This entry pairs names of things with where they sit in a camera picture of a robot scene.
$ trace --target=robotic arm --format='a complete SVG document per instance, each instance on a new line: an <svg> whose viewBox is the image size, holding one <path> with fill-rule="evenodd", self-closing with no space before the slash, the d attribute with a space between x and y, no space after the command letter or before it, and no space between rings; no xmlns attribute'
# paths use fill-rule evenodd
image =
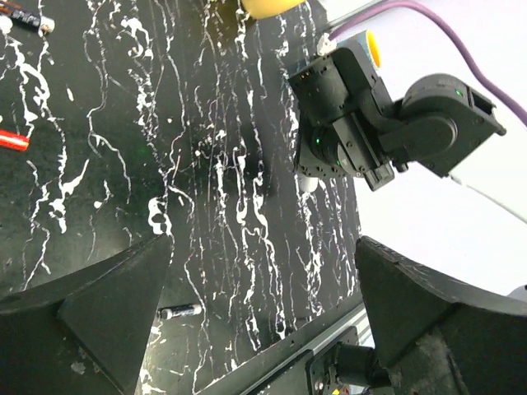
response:
<svg viewBox="0 0 527 395"><path fill-rule="evenodd" d="M351 175L375 191L394 179L393 168L402 173L411 161L446 177L493 133L506 134L492 102L450 75L424 77L392 101L355 40L289 83L301 116L295 171L305 186Z"/></svg>

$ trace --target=black marble surface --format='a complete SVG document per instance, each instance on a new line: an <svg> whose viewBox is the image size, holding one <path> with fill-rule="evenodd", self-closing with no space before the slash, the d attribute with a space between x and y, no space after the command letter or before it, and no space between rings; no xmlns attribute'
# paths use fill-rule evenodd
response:
<svg viewBox="0 0 527 395"><path fill-rule="evenodd" d="M302 194L286 83L324 10L250 20L236 0L26 0L46 37L0 33L0 298L173 243L138 393L196 393L357 289L351 180Z"/></svg>

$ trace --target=tabletop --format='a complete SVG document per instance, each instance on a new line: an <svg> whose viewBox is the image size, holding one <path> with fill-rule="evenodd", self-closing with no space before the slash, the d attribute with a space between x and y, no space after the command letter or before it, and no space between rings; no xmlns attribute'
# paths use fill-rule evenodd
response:
<svg viewBox="0 0 527 395"><path fill-rule="evenodd" d="M173 245L140 393L196 393L358 289L351 180L300 191L287 75L324 9L251 20L236 0L25 0L41 37L2 24L0 297L149 235Z"/></svg>

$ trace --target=yellow object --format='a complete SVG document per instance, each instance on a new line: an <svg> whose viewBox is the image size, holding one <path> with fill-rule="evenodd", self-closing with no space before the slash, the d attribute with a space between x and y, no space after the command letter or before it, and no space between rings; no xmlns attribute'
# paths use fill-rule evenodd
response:
<svg viewBox="0 0 527 395"><path fill-rule="evenodd" d="M377 46L377 41L371 30L366 30L366 42L368 44L368 49L370 50L370 56L373 59L373 63L380 68L380 52L379 47Z"/></svg>
<svg viewBox="0 0 527 395"><path fill-rule="evenodd" d="M244 9L254 19L275 16L296 7L305 0L241 0Z"/></svg>

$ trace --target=yellow bowl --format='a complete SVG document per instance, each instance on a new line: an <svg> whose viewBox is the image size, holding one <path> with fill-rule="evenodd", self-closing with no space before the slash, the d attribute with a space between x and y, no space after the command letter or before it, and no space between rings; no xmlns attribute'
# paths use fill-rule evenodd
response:
<svg viewBox="0 0 527 395"><path fill-rule="evenodd" d="M241 0L244 9L254 19L264 19L292 9L305 0Z"/></svg>

